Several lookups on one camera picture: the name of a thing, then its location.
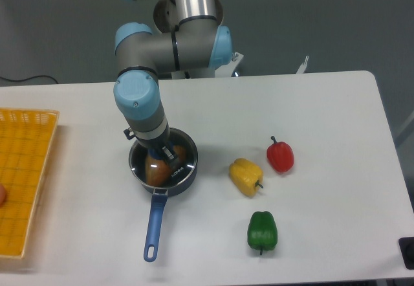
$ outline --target saucepan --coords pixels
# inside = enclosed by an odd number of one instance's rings
[[[185,191],[197,174],[197,147],[185,132],[170,128],[169,140],[180,164],[173,170],[156,155],[135,141],[129,152],[129,166],[141,185],[152,193],[147,237],[144,247],[145,261],[157,258],[162,214],[168,197]]]

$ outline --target yellow basket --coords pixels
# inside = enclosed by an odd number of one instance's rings
[[[0,257],[22,258],[59,111],[0,108]]]

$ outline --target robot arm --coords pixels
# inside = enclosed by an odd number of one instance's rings
[[[179,25],[153,34],[144,24],[128,23],[116,32],[118,79],[114,96],[130,131],[155,149],[171,167],[177,156],[168,148],[169,126],[158,88],[158,74],[226,65],[232,57],[227,27],[218,26],[214,0],[174,0]]]

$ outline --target green bell pepper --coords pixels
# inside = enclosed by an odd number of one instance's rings
[[[270,212],[255,212],[247,229],[247,243],[253,249],[274,250],[278,243],[278,229]]]

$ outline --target pepper stem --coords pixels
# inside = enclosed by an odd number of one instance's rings
[[[263,186],[260,184],[260,182],[259,182],[259,181],[256,181],[256,183],[254,184],[254,186],[255,186],[255,187],[259,186],[260,188],[262,188],[262,189],[263,189]]]

